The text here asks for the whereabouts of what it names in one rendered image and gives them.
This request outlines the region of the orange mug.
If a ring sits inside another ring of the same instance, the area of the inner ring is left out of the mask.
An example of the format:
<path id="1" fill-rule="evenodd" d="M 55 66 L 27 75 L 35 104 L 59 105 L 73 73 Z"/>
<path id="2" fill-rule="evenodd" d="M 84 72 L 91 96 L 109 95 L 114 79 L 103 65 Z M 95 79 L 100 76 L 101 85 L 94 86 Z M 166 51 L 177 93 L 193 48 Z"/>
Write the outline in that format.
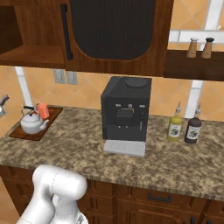
<path id="1" fill-rule="evenodd" d="M 43 118 L 43 119 L 46 119 L 49 117 L 49 111 L 48 111 L 48 107 L 45 103 L 40 103 L 38 106 L 37 106 L 37 110 L 38 112 L 40 113 L 40 116 Z"/>

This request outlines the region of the wooden cabinet door dark panel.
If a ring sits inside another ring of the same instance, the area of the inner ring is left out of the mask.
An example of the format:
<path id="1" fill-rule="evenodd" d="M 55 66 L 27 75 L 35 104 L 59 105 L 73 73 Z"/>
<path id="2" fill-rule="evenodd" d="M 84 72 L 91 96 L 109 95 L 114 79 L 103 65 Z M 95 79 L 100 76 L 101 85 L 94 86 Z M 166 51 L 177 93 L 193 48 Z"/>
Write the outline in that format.
<path id="1" fill-rule="evenodd" d="M 59 0 L 73 59 L 66 70 L 161 76 L 174 0 Z"/>

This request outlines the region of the brown wooden tray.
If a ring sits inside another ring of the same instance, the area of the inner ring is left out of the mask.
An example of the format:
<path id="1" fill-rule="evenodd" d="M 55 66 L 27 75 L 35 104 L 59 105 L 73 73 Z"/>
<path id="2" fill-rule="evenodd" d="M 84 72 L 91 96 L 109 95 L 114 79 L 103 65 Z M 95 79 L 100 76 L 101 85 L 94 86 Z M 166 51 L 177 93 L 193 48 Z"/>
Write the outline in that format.
<path id="1" fill-rule="evenodd" d="M 48 120 L 49 122 L 46 125 L 46 128 L 44 130 L 41 130 L 37 134 L 27 134 L 22 130 L 21 125 L 18 125 L 10 134 L 9 137 L 14 137 L 14 138 L 19 138 L 19 139 L 25 139 L 25 140 L 32 140 L 32 141 L 39 141 L 44 134 L 48 131 L 50 126 L 53 124 L 55 119 L 58 117 L 58 115 L 61 113 L 63 108 L 56 108 L 50 106 L 48 108 L 49 110 L 49 117 Z"/>

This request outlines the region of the grey metal kettle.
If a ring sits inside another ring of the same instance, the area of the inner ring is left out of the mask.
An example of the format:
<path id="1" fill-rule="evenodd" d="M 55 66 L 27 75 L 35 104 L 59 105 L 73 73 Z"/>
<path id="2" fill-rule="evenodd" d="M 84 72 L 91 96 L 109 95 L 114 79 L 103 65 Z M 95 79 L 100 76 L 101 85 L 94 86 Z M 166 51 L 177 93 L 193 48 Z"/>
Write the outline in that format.
<path id="1" fill-rule="evenodd" d="M 20 125 L 26 134 L 37 134 L 44 130 L 49 122 L 48 119 L 45 121 L 40 117 L 40 113 L 36 107 L 23 106 L 21 109 L 23 115 Z"/>

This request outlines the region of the wooden base cabinet run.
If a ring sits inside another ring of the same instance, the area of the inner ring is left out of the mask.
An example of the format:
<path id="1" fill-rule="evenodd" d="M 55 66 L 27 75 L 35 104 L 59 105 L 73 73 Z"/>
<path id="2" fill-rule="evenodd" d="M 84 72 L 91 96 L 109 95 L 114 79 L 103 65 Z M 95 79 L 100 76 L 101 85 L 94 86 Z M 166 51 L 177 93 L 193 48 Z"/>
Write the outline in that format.
<path id="1" fill-rule="evenodd" d="M 89 224 L 224 224 L 223 174 L 135 165 L 66 168 L 87 179 L 87 192 L 78 206 Z M 148 204 L 132 199 L 131 187 L 202 198 L 206 204 L 201 213 Z"/>

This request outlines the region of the black coffee machine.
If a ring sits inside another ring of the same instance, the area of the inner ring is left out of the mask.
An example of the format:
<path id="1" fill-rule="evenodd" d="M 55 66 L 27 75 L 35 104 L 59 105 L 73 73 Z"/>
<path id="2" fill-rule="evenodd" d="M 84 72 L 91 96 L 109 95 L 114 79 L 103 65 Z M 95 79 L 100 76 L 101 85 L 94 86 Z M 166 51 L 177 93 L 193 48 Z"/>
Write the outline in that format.
<path id="1" fill-rule="evenodd" d="M 151 82 L 151 78 L 110 78 L 101 94 L 105 152 L 144 156 Z"/>

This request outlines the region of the yellow oil bottle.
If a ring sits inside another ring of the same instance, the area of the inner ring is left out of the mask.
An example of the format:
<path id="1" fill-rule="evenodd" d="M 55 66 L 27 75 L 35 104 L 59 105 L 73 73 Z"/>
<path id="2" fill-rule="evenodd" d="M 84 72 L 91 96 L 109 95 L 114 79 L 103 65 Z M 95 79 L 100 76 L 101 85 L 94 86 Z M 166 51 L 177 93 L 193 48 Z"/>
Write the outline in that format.
<path id="1" fill-rule="evenodd" d="M 179 134 L 181 131 L 182 118 L 180 117 L 181 107 L 180 104 L 175 109 L 175 115 L 170 119 L 167 139 L 172 142 L 179 140 Z"/>

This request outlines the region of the dark vinegar bottle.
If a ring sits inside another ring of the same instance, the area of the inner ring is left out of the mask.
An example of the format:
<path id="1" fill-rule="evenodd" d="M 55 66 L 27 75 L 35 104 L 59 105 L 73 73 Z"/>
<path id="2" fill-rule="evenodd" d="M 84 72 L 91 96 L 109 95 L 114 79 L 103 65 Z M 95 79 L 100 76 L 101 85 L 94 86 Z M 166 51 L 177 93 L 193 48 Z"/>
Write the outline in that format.
<path id="1" fill-rule="evenodd" d="M 185 142 L 188 144 L 196 144 L 200 133 L 202 121 L 199 119 L 201 113 L 201 104 L 195 109 L 194 117 L 188 121 Z"/>

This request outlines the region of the wooden shaker white cap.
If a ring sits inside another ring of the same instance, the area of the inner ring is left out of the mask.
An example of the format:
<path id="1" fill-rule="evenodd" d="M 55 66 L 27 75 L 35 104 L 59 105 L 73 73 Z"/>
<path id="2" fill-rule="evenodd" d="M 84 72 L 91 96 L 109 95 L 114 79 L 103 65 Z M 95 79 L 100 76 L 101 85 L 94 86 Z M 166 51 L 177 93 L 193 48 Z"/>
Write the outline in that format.
<path id="1" fill-rule="evenodd" d="M 195 58 L 197 53 L 197 38 L 191 38 L 191 43 L 189 45 L 186 57 L 187 58 Z"/>

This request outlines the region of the wooden drawer front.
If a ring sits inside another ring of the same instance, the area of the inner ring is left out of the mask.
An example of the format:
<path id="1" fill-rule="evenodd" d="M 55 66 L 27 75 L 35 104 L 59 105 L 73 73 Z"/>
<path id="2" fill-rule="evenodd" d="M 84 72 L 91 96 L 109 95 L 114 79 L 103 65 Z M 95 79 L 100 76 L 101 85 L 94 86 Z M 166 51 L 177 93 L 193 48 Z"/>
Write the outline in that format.
<path id="1" fill-rule="evenodd" d="M 157 201 L 153 199 L 147 199 L 147 194 L 150 193 L 153 196 L 167 198 L 171 196 L 171 203 Z M 161 192 L 137 187 L 131 187 L 129 189 L 129 195 L 133 200 L 145 202 L 148 204 L 156 204 L 164 207 L 171 207 L 175 209 L 180 209 L 187 212 L 201 213 L 206 200 L 202 198 L 196 198 L 193 196 L 176 194 L 171 192 Z"/>

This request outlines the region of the wooden shaker black cap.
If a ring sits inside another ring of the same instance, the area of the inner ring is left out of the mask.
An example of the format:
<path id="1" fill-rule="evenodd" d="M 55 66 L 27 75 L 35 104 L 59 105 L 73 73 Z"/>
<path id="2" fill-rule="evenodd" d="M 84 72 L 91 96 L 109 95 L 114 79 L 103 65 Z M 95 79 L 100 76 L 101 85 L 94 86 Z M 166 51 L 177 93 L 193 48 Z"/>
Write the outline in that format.
<path id="1" fill-rule="evenodd" d="M 201 57 L 203 59 L 211 58 L 213 42 L 214 42 L 214 38 L 206 38 L 206 44 L 201 54 Z"/>

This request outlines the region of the grey wall outlet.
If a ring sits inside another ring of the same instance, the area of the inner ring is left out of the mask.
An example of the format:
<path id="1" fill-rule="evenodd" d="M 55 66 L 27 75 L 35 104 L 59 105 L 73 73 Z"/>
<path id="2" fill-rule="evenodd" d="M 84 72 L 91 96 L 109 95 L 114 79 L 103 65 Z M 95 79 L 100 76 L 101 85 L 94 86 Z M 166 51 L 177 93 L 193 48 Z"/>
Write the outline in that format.
<path id="1" fill-rule="evenodd" d="M 53 69 L 54 82 L 57 84 L 65 84 L 65 75 L 62 69 Z"/>
<path id="2" fill-rule="evenodd" d="M 77 73 L 74 71 L 66 71 L 66 83 L 70 85 L 77 85 Z"/>

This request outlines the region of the dark wooden wall shelf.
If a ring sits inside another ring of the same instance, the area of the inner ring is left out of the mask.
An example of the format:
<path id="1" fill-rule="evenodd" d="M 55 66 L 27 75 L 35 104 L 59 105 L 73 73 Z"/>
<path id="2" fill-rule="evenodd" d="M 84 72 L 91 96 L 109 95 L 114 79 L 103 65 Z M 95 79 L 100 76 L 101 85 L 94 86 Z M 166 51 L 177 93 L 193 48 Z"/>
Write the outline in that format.
<path id="1" fill-rule="evenodd" d="M 213 52 L 210 59 L 203 59 L 197 52 L 187 58 L 186 51 L 168 50 L 164 77 L 186 80 L 224 81 L 224 52 Z"/>

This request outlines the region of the open wooden wall cabinet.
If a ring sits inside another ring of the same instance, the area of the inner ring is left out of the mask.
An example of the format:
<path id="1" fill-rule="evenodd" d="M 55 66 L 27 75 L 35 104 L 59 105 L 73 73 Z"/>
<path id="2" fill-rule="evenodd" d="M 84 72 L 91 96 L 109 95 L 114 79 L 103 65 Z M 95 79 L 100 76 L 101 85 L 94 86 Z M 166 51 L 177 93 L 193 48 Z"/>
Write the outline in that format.
<path id="1" fill-rule="evenodd" d="M 60 0 L 0 0 L 0 65 L 65 67 Z"/>

